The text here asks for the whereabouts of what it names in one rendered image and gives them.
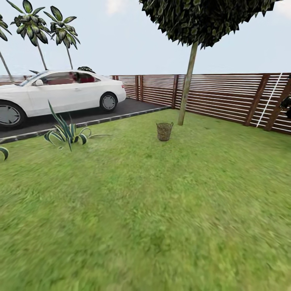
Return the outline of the wicker basket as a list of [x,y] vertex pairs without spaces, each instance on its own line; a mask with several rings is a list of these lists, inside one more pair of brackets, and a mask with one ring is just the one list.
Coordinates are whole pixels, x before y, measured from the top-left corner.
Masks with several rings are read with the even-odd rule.
[[168,141],[170,138],[170,134],[172,131],[173,127],[173,122],[172,124],[167,124],[167,126],[162,126],[161,124],[156,124],[157,125],[157,136],[160,141]]

